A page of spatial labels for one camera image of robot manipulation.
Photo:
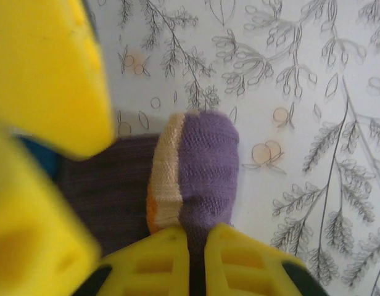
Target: blue object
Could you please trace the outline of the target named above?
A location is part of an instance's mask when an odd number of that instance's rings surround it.
[[[56,180],[61,159],[60,155],[30,138],[18,137],[18,139],[21,140],[49,177],[53,181]]]

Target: cream stripe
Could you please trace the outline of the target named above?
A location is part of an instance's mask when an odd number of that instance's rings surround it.
[[[154,152],[150,182],[152,195],[157,204],[155,223],[160,229],[180,224],[179,212],[183,201],[178,182],[178,148],[184,119],[184,114],[171,116]]]

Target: dark purple fabric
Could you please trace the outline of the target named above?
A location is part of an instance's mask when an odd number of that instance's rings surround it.
[[[180,222],[188,236],[191,295],[205,295],[204,247],[209,231],[229,223],[239,171],[239,136],[215,112],[186,115],[179,147]]]
[[[158,138],[120,139],[89,160],[63,161],[59,188],[104,255],[150,235],[146,195]]]

